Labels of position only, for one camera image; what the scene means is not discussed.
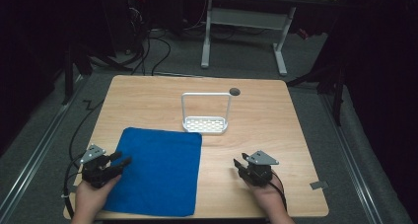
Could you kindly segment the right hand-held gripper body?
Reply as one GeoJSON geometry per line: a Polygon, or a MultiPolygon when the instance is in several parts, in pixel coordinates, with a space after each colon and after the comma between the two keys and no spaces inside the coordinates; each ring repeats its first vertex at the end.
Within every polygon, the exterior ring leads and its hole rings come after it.
{"type": "Polygon", "coordinates": [[[278,165],[279,161],[265,152],[258,150],[249,155],[249,161],[245,172],[238,170],[239,176],[251,185],[265,187],[272,180],[272,165],[278,165]]]}

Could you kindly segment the metal floor rail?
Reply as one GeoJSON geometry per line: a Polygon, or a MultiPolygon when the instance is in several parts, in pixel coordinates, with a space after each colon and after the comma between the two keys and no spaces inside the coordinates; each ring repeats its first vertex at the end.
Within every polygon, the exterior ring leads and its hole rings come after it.
{"type": "Polygon", "coordinates": [[[337,124],[336,120],[333,117],[332,103],[330,98],[324,95],[319,95],[318,97],[327,113],[328,118],[330,119],[330,122],[332,123],[333,130],[335,131],[336,136],[338,138],[338,144],[342,153],[342,159],[345,163],[345,166],[347,167],[347,172],[350,176],[350,179],[361,202],[361,205],[364,209],[364,212],[369,220],[369,223],[383,224],[382,217],[376,207],[369,186],[367,185],[360,171],[360,168],[353,156],[345,133],[342,127],[337,124]]]}
{"type": "Polygon", "coordinates": [[[6,223],[14,212],[48,152],[73,97],[88,80],[88,76],[77,76],[74,93],[66,99],[64,78],[60,77],[55,82],[56,89],[35,109],[11,147],[0,158],[0,222],[6,223]]]}

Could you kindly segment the blue cloth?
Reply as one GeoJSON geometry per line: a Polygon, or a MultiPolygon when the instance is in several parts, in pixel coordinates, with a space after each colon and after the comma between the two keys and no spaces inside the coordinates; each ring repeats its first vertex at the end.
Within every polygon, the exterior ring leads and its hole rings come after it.
{"type": "Polygon", "coordinates": [[[108,195],[104,209],[152,216],[194,213],[202,135],[128,127],[116,150],[131,163],[108,195]]]}

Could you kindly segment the person's right hand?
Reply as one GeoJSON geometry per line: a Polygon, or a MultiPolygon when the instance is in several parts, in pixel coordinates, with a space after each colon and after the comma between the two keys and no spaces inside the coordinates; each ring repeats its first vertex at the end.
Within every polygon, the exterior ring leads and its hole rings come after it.
{"type": "Polygon", "coordinates": [[[255,197],[259,207],[268,215],[273,211],[287,212],[282,195],[283,185],[276,176],[265,187],[255,187],[249,182],[245,183],[255,197]]]}

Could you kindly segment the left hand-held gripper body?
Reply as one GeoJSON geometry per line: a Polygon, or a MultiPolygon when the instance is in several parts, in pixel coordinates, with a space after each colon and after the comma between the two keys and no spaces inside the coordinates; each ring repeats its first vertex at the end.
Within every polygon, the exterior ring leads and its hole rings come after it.
{"type": "Polygon", "coordinates": [[[92,144],[80,160],[82,179],[95,188],[101,188],[120,175],[122,171],[115,170],[108,165],[110,155],[106,154],[105,149],[92,144]]]}

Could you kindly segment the black computer tower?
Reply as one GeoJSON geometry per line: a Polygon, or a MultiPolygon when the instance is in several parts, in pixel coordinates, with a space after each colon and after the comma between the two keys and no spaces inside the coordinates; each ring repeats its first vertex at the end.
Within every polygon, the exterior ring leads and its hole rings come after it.
{"type": "Polygon", "coordinates": [[[133,33],[133,49],[139,53],[147,33],[146,0],[127,0],[129,23],[133,33]]]}

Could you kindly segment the person's left hand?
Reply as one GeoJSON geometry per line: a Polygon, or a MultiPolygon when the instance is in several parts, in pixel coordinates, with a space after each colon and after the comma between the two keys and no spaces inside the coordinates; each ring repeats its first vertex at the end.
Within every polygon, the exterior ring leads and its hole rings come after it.
{"type": "Polygon", "coordinates": [[[102,210],[109,193],[119,182],[121,176],[117,176],[107,182],[101,188],[95,188],[89,183],[82,181],[76,190],[76,209],[74,215],[94,216],[102,210]]]}

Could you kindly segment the white-legged desk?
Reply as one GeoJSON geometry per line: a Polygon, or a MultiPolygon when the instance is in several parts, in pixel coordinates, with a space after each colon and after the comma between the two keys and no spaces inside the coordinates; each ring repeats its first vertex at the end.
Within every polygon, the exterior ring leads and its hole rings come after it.
{"type": "Polygon", "coordinates": [[[279,31],[281,36],[272,44],[273,53],[276,60],[278,72],[282,76],[287,75],[287,68],[284,62],[282,47],[287,37],[288,31],[294,19],[297,6],[300,4],[313,4],[319,7],[322,4],[333,5],[337,0],[206,0],[206,23],[205,38],[202,46],[201,67],[210,66],[211,53],[211,30],[213,25],[224,25],[234,27],[246,27],[254,29],[279,31]],[[247,7],[239,10],[233,7],[214,7],[213,2],[244,2],[246,4],[280,4],[285,5],[284,13],[274,13],[273,11],[255,10],[247,7]]]}

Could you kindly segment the black metal stand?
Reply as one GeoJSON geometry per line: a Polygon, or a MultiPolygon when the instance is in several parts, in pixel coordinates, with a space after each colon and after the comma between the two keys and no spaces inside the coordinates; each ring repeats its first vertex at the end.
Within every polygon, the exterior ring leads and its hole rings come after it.
{"type": "Polygon", "coordinates": [[[82,76],[90,76],[93,73],[87,49],[82,44],[71,42],[65,51],[64,105],[67,105],[74,95],[74,67],[82,76]]]}
{"type": "Polygon", "coordinates": [[[333,94],[331,115],[334,122],[341,125],[341,105],[343,103],[342,94],[345,80],[345,65],[343,63],[327,63],[317,67],[309,73],[291,80],[286,83],[288,87],[295,87],[304,82],[317,82],[316,91],[319,94],[333,94]]]}

